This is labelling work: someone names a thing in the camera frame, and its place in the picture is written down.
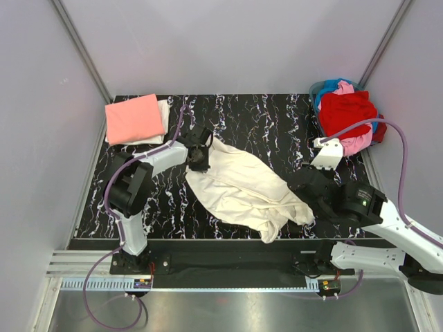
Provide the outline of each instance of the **marble tabletop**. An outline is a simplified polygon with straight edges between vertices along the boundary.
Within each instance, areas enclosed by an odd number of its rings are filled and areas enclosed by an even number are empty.
[[[118,96],[121,102],[133,96]],[[302,162],[314,157],[312,141],[320,137],[309,95],[158,95],[170,105],[169,134],[177,127],[179,109],[189,104],[181,133],[196,123],[214,131],[215,137],[238,149],[250,152],[266,163],[283,180],[289,181]],[[87,202],[75,233],[78,239],[118,237],[114,220],[103,206],[102,186],[105,170],[120,151],[143,152],[151,145],[110,147],[105,141],[89,188]],[[173,167],[153,178],[155,190],[143,210],[144,231],[148,239],[259,239],[244,226],[225,224],[198,202],[185,181],[185,165]],[[344,158],[335,175],[337,184],[350,180],[368,182],[360,154]],[[279,239],[365,237],[361,229],[332,225],[315,220],[303,227],[289,222]]]

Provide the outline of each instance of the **laundry basket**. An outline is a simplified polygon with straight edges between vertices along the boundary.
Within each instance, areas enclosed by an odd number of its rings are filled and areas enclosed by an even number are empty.
[[[349,82],[351,82],[352,86],[354,86],[355,91],[363,91],[363,88],[361,86],[359,86],[357,83],[353,83],[352,81],[349,81]],[[325,81],[317,82],[317,83],[313,84],[311,86],[311,88],[309,88],[309,98],[311,100],[312,107],[314,108],[314,112],[316,114],[318,127],[320,128],[322,135],[326,136],[325,130],[321,126],[320,119],[318,118],[319,110],[318,110],[316,103],[315,103],[317,93],[319,93],[323,89],[324,86],[325,86]]]

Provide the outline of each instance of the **red cloth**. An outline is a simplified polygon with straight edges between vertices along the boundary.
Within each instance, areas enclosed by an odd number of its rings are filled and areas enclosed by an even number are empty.
[[[358,121],[376,118],[377,110],[369,101],[369,92],[367,91],[357,91],[346,95],[326,93],[321,98],[321,111],[318,117],[326,135],[331,136]],[[345,138],[362,136],[369,130],[371,127],[363,124],[338,138],[344,140]]]
[[[385,117],[379,114],[379,118],[384,119]],[[385,132],[387,129],[388,128],[386,126],[386,123],[379,122],[379,124],[377,125],[377,130],[372,135],[372,141],[377,143],[383,142],[383,139],[385,137]]]

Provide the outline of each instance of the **gray wall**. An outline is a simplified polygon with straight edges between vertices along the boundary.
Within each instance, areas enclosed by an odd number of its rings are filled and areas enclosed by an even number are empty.
[[[2,331],[29,331],[63,248],[104,102],[47,0],[0,5]]]
[[[406,213],[432,231],[443,234],[442,78],[443,2],[416,1],[389,46],[368,89],[380,112],[406,132],[409,144],[405,184]],[[389,129],[370,155],[386,193],[397,197],[401,142]],[[443,329],[442,297],[433,297]]]
[[[63,0],[111,94],[358,81],[400,0]]]

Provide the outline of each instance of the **metal floor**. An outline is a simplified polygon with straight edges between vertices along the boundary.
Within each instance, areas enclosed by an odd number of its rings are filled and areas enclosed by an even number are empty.
[[[343,280],[343,288],[353,279]],[[138,307],[118,299],[100,308],[116,293],[88,294],[96,317],[112,326],[132,323]],[[308,296],[315,300],[297,299]],[[419,331],[404,285],[397,279],[364,279],[355,294],[323,302],[314,294],[283,293],[155,293],[143,297],[149,312],[132,331]],[[62,291],[49,331],[108,331],[86,314],[82,294]]]

